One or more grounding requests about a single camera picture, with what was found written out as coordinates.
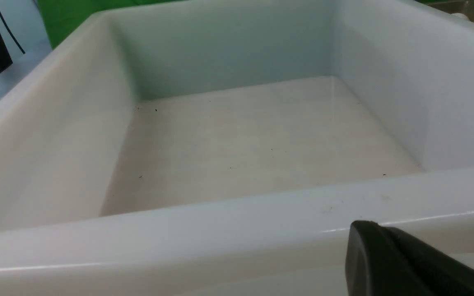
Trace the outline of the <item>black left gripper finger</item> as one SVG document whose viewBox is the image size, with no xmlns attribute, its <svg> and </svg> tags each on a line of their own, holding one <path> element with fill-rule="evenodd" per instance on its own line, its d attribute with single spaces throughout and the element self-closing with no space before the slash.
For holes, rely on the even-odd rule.
<svg viewBox="0 0 474 296">
<path fill-rule="evenodd" d="M 345 261 L 350 296 L 474 296 L 474 269 L 397 227 L 353 221 Z"/>
</svg>

